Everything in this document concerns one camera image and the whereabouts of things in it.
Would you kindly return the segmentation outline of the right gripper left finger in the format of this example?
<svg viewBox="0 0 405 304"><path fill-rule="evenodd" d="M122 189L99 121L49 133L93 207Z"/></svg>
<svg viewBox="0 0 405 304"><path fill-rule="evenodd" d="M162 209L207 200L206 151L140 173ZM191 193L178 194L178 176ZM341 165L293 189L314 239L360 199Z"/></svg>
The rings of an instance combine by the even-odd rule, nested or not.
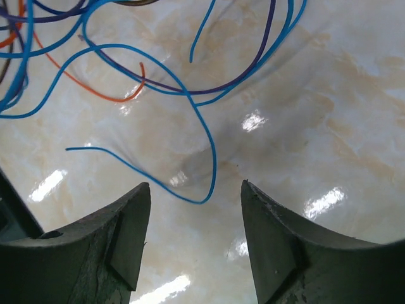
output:
<svg viewBox="0 0 405 304"><path fill-rule="evenodd" d="M1 243L1 303L128 303L137 288L149 184L34 239Z"/></svg>

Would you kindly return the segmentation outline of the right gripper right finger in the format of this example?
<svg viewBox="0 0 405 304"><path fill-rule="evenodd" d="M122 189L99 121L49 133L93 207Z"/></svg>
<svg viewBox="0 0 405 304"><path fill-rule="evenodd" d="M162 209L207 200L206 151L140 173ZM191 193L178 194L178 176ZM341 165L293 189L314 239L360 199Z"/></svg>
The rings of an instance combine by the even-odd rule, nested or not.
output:
<svg viewBox="0 0 405 304"><path fill-rule="evenodd" d="M259 303L403 303L404 241L322 227L244 180L242 217Z"/></svg>

